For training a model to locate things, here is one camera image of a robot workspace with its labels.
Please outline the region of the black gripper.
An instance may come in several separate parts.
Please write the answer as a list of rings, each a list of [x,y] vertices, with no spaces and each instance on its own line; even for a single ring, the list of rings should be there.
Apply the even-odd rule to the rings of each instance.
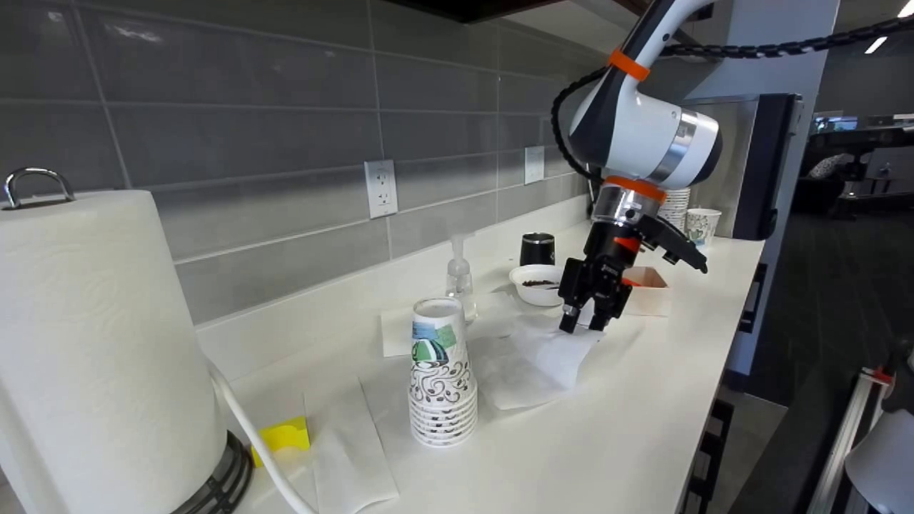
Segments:
[[[626,307],[631,286],[624,274],[634,266],[641,240],[628,227],[595,221],[584,244],[584,260],[569,256],[561,280],[561,330],[574,333],[584,301],[595,300],[589,330],[604,330]]]

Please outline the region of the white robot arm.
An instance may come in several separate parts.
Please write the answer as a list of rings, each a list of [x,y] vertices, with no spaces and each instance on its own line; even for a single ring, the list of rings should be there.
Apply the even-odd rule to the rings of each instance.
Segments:
[[[572,333],[584,307],[589,327],[604,330],[619,316],[631,283],[626,270],[641,247],[664,247],[668,263],[709,270],[705,253],[661,216],[671,187],[702,183],[719,156],[719,121],[676,103],[641,90],[674,32],[714,0],[652,0],[628,36],[592,72],[595,89],[558,129],[561,150],[596,183],[592,230],[584,256],[569,256],[558,286],[561,327]]]

